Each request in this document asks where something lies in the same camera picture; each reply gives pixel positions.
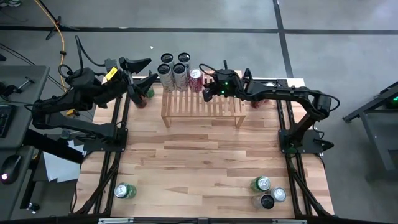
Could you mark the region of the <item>black computer mouse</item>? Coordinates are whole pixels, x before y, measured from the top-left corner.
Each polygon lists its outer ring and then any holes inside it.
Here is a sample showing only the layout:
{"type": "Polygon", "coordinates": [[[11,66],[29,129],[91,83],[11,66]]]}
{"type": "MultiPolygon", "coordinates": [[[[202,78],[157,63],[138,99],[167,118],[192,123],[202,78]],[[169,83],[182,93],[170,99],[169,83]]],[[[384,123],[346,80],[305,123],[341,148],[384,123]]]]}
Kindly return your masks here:
{"type": "Polygon", "coordinates": [[[0,181],[9,185],[14,183],[19,175],[19,170],[22,163],[22,156],[14,154],[5,159],[0,167],[0,181]]]}

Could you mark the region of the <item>black top grey can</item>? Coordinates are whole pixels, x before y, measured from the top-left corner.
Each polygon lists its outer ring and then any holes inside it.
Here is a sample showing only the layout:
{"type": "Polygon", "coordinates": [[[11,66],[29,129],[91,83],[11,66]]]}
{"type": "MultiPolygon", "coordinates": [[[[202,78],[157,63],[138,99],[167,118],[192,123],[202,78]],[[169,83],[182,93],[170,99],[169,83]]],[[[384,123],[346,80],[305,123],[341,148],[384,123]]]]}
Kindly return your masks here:
{"type": "Polygon", "coordinates": [[[275,204],[274,198],[269,194],[257,195],[252,198],[252,204],[258,209],[272,209],[275,204]]]}

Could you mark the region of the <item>grey metal cart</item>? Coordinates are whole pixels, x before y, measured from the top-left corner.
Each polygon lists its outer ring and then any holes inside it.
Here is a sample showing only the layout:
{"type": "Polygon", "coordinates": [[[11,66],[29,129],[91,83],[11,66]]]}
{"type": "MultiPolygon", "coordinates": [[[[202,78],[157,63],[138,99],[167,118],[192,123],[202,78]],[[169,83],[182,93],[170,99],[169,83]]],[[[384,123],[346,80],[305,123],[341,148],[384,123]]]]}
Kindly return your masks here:
{"type": "Polygon", "coordinates": [[[372,147],[378,152],[384,170],[373,172],[366,180],[398,182],[398,110],[384,107],[385,101],[398,94],[398,81],[379,92],[371,101],[343,117],[350,123],[359,118],[372,147]]]}

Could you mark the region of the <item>black clamp tool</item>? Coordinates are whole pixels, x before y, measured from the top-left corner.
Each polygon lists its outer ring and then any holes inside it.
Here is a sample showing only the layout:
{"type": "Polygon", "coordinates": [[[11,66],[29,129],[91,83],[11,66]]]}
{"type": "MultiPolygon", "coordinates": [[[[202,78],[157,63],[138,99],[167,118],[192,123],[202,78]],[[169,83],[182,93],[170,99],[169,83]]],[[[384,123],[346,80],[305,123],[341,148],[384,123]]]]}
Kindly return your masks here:
{"type": "Polygon", "coordinates": [[[29,77],[25,77],[25,82],[20,86],[15,85],[6,85],[4,82],[0,81],[0,97],[8,98],[13,93],[22,93],[22,89],[28,84],[33,84],[35,81],[30,79],[29,77]]]}

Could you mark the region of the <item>white paper sheet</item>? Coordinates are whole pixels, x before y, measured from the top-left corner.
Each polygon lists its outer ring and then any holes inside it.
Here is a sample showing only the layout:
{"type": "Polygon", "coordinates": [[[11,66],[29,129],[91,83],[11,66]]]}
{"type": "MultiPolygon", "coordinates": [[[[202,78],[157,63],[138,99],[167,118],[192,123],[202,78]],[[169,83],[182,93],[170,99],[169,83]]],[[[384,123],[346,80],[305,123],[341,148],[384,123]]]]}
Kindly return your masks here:
{"type": "Polygon", "coordinates": [[[56,180],[57,183],[79,178],[81,165],[55,155],[44,153],[45,169],[48,181],[56,180]]]}

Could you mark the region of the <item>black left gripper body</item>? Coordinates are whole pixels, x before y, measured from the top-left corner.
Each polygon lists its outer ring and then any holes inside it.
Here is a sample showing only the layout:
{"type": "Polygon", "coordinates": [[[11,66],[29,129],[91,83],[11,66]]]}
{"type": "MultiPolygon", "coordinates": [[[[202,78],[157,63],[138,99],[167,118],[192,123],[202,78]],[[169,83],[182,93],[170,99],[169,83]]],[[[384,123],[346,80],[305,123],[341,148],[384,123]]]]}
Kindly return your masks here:
{"type": "Polygon", "coordinates": [[[117,74],[100,86],[99,94],[94,97],[94,103],[100,108],[107,108],[107,103],[111,100],[127,93],[134,104],[140,102],[140,96],[144,96],[138,89],[132,78],[132,73],[118,67],[116,59],[106,59],[104,65],[107,73],[113,68],[118,69],[117,74]]]}

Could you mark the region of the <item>silver soda can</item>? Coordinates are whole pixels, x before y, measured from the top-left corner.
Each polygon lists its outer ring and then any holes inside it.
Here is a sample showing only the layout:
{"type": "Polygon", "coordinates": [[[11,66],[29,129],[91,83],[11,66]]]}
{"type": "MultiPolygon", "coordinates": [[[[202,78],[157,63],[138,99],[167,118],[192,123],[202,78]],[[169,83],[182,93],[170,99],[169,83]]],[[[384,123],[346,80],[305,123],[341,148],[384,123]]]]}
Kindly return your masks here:
{"type": "Polygon", "coordinates": [[[286,191],[283,187],[273,187],[271,188],[270,195],[275,202],[284,202],[287,198],[286,191]]]}

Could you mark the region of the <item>yellow tag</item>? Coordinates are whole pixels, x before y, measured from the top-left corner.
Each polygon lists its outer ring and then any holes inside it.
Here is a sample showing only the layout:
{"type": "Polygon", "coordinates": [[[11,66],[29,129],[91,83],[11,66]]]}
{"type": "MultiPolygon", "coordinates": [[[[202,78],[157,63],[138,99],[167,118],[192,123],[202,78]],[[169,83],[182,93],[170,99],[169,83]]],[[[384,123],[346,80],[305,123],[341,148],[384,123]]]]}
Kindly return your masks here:
{"type": "Polygon", "coordinates": [[[110,81],[110,80],[115,76],[115,74],[117,74],[117,72],[118,72],[118,69],[117,69],[116,67],[113,67],[113,68],[105,75],[105,79],[106,79],[107,81],[110,81]]]}

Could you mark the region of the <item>grey desk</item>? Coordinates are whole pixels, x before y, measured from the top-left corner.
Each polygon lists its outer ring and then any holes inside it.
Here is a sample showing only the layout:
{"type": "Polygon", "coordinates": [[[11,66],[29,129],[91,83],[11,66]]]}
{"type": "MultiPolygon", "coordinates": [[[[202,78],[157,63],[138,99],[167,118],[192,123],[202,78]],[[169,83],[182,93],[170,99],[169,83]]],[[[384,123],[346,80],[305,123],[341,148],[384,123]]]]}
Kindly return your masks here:
{"type": "Polygon", "coordinates": [[[14,183],[4,185],[0,181],[0,221],[11,218],[25,175],[29,166],[32,146],[23,146],[22,142],[31,124],[31,112],[24,108],[25,104],[38,100],[44,89],[50,68],[44,65],[0,65],[0,81],[7,85],[19,86],[30,78],[34,82],[23,88],[22,93],[13,93],[9,100],[16,105],[16,111],[6,137],[0,138],[0,167],[7,157],[18,154],[21,156],[19,174],[14,183]]]}

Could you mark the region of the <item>tall white beverage can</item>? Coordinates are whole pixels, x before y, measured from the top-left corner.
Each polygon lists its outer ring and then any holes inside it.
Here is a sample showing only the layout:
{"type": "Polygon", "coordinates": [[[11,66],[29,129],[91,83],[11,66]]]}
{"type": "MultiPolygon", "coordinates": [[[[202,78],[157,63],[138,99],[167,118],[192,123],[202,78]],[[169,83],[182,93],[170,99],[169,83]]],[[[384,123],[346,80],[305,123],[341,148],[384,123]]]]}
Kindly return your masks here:
{"type": "Polygon", "coordinates": [[[171,53],[164,53],[160,56],[160,61],[164,64],[167,64],[170,69],[173,69],[174,66],[174,56],[171,53]]]}
{"type": "Polygon", "coordinates": [[[157,73],[164,91],[173,92],[175,90],[175,82],[170,66],[165,63],[159,65],[157,73]]]}
{"type": "Polygon", "coordinates": [[[187,73],[190,73],[190,59],[191,56],[189,53],[182,52],[178,55],[178,62],[184,64],[187,73]]]}
{"type": "Polygon", "coordinates": [[[176,63],[173,66],[173,74],[175,79],[175,85],[178,91],[187,91],[188,90],[188,77],[187,77],[187,69],[184,64],[176,63]]]}

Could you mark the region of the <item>black metal table frame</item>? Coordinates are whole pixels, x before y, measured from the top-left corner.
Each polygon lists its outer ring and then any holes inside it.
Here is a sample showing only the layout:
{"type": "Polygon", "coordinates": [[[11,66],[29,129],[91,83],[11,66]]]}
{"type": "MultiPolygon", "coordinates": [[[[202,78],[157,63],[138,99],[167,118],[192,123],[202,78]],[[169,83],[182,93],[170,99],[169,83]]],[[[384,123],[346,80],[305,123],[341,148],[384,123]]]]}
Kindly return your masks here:
{"type": "Polygon", "coordinates": [[[277,104],[247,108],[240,128],[233,118],[161,117],[162,87],[143,109],[131,105],[127,146],[118,182],[135,185],[137,195],[114,199],[114,217],[292,218],[291,198],[270,210],[252,204],[249,185],[264,175],[289,189],[279,149],[277,104]]]}

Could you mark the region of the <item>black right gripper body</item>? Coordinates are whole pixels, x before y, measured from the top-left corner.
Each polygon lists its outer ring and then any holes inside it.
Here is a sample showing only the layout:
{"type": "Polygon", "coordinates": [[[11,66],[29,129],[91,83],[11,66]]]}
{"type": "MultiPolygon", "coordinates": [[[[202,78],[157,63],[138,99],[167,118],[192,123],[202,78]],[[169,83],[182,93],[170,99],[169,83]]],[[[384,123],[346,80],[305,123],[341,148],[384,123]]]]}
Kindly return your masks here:
{"type": "Polygon", "coordinates": [[[243,91],[242,80],[234,70],[217,70],[214,73],[214,83],[216,95],[237,95],[243,91]]]}

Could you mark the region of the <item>black beam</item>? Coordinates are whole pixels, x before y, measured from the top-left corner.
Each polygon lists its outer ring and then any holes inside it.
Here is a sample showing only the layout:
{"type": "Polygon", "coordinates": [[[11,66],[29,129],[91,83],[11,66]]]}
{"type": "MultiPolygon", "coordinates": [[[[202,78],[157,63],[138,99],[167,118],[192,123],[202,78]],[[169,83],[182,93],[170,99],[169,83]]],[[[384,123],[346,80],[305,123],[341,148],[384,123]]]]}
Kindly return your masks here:
{"type": "Polygon", "coordinates": [[[77,164],[81,164],[84,159],[84,156],[80,151],[77,151],[76,149],[69,147],[64,143],[50,139],[47,136],[31,129],[27,130],[22,143],[25,146],[33,146],[38,150],[77,164]]]}

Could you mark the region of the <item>wooden slatted shelf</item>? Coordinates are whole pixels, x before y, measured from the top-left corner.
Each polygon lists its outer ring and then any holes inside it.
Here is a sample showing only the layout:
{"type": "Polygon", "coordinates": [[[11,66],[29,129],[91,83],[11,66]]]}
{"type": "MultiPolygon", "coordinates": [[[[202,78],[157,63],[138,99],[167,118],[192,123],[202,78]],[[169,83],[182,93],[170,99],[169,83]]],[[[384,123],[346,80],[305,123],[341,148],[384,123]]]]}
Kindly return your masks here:
{"type": "Polygon", "coordinates": [[[236,128],[240,128],[247,113],[246,105],[238,98],[214,96],[205,102],[201,93],[190,89],[180,92],[163,91],[161,118],[167,128],[172,118],[233,118],[236,128]]]}

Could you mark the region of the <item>black computer green lights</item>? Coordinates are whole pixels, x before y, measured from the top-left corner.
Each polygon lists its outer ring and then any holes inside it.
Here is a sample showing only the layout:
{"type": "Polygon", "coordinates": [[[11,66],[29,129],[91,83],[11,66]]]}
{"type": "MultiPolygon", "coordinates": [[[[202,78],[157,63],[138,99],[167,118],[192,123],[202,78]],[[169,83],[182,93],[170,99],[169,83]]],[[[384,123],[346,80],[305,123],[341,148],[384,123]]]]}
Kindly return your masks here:
{"type": "Polygon", "coordinates": [[[389,110],[398,110],[398,94],[388,98],[384,103],[384,107],[389,110]]]}

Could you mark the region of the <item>black keyboard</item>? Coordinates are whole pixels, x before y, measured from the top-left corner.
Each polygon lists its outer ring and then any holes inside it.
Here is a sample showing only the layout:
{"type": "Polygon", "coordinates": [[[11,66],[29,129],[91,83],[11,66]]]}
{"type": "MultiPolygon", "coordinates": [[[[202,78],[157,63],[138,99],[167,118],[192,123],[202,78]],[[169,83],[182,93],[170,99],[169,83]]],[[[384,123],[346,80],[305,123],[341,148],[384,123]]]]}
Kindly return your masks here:
{"type": "Polygon", "coordinates": [[[11,126],[17,106],[0,105],[0,138],[5,138],[11,126]]]}

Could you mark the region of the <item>black tripod stand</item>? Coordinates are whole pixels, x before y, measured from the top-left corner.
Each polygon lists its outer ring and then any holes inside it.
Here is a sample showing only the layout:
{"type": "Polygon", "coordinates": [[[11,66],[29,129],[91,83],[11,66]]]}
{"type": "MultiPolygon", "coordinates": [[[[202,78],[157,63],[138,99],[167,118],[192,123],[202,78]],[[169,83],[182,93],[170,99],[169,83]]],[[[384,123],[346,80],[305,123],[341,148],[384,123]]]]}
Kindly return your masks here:
{"type": "Polygon", "coordinates": [[[74,31],[79,31],[77,27],[69,26],[66,24],[61,23],[62,17],[58,16],[55,18],[52,14],[50,15],[50,18],[55,22],[55,25],[53,26],[52,30],[49,32],[49,34],[46,36],[46,40],[49,40],[52,36],[55,35],[57,28],[61,29],[66,29],[66,30],[74,30],[74,31]]]}

